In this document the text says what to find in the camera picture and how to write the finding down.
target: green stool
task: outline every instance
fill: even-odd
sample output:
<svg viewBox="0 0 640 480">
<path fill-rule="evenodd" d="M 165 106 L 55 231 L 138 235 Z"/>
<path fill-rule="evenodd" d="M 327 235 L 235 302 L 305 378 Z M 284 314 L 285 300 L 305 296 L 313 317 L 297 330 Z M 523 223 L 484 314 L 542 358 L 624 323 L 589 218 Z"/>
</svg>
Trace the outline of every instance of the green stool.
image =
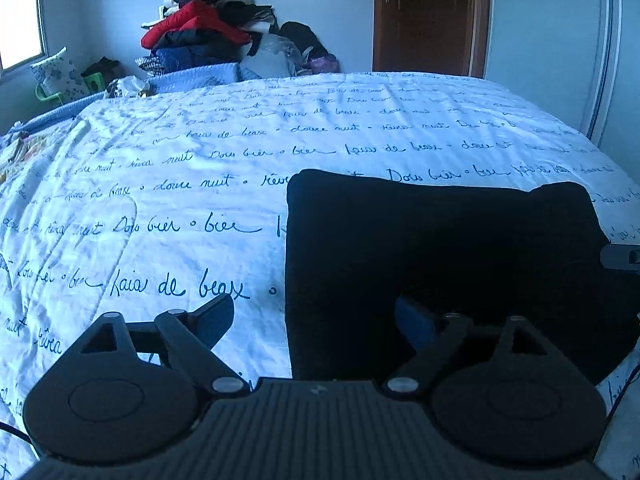
<svg viewBox="0 0 640 480">
<path fill-rule="evenodd" d="M 91 74 L 90 76 L 84 77 L 83 79 L 85 84 L 89 87 L 89 91 L 92 94 L 95 94 L 97 92 L 104 92 L 105 84 L 104 84 L 104 79 L 102 78 L 102 74 L 100 72 Z M 42 101 L 43 103 L 57 102 L 60 105 L 63 105 L 65 103 L 62 99 L 61 92 L 47 96 L 44 93 L 42 86 L 40 85 L 36 86 L 36 97 L 38 98 L 39 101 Z"/>
</svg>

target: black cable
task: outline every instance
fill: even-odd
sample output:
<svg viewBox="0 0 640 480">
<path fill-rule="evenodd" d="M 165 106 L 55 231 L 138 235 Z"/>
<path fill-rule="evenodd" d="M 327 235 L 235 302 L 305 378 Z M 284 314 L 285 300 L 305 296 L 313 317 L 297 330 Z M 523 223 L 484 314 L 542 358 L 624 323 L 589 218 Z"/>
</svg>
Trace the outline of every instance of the black cable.
<svg viewBox="0 0 640 480">
<path fill-rule="evenodd" d="M 27 444 L 32 444 L 31 439 L 29 438 L 29 435 L 21 432 L 20 430 L 16 430 L 13 426 L 9 426 L 4 422 L 0 422 L 0 430 L 6 431 L 7 433 L 11 433 L 16 437 L 23 439 Z"/>
<path fill-rule="evenodd" d="M 596 455 L 598 453 L 598 450 L 600 449 L 600 445 L 602 444 L 602 440 L 604 439 L 604 436 L 607 433 L 607 430 L 609 429 L 609 425 L 611 424 L 611 420 L 613 419 L 613 415 L 614 415 L 614 413 L 616 413 L 616 410 L 618 409 L 618 406 L 620 405 L 620 402 L 622 401 L 622 397 L 625 395 L 626 390 L 629 388 L 629 386 L 631 386 L 631 384 L 633 384 L 634 378 L 636 377 L 636 375 L 638 375 L 638 372 L 640 372 L 640 364 L 637 364 L 636 367 L 633 369 L 633 371 L 631 372 L 631 374 L 627 378 L 625 385 L 622 387 L 622 390 L 620 390 L 620 393 L 616 397 L 616 400 L 613 402 L 613 405 L 611 407 L 611 411 L 609 412 L 609 415 L 607 415 L 607 420 L 606 420 L 606 423 L 605 423 L 605 426 L 604 426 L 604 431 L 602 432 L 602 436 L 600 437 L 600 440 L 598 441 L 598 445 L 595 447 L 595 450 L 593 451 L 593 456 L 591 457 L 592 461 L 596 459 Z"/>
</svg>

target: wooden door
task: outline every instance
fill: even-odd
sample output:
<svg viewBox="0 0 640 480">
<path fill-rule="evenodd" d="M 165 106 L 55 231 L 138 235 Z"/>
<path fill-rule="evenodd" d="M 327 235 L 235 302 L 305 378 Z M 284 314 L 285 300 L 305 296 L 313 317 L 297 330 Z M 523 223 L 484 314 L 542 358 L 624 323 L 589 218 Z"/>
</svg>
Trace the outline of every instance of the wooden door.
<svg viewBox="0 0 640 480">
<path fill-rule="evenodd" d="M 484 75 L 489 0 L 376 0 L 374 70 Z"/>
</svg>

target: plastic bag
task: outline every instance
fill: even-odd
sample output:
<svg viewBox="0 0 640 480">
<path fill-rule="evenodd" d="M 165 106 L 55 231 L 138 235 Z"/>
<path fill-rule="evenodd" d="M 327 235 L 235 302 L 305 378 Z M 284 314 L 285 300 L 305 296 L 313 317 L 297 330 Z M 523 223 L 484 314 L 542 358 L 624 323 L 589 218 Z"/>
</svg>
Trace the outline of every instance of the plastic bag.
<svg viewBox="0 0 640 480">
<path fill-rule="evenodd" d="M 293 77 L 305 70 L 305 60 L 296 45 L 277 34 L 263 34 L 257 51 L 253 51 L 251 47 L 241 64 L 263 79 Z"/>
<path fill-rule="evenodd" d="M 138 97 L 140 92 L 148 91 L 148 81 L 142 81 L 134 75 L 113 81 L 104 92 L 105 98 L 113 97 Z"/>
<path fill-rule="evenodd" d="M 308 66 L 314 74 L 340 73 L 340 63 L 333 54 L 309 59 Z"/>
</svg>

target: white bedspread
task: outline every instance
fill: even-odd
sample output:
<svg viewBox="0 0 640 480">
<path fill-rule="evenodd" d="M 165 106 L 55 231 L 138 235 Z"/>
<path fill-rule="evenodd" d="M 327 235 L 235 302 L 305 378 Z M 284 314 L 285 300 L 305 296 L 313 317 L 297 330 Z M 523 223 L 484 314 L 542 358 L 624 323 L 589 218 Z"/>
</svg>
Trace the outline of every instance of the white bedspread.
<svg viewBox="0 0 640 480">
<path fill-rule="evenodd" d="M 640 239 L 640 187 L 484 80 L 320 75 L 101 100 L 57 135 L 0 186 L 0 420 L 21 428 L 30 388 L 110 310 L 152 320 L 229 292 L 216 354 L 253 384 L 290 376 L 286 185 L 304 168 L 522 190 L 571 180 L 613 242 Z M 12 478 L 32 462 L 0 434 Z"/>
</svg>

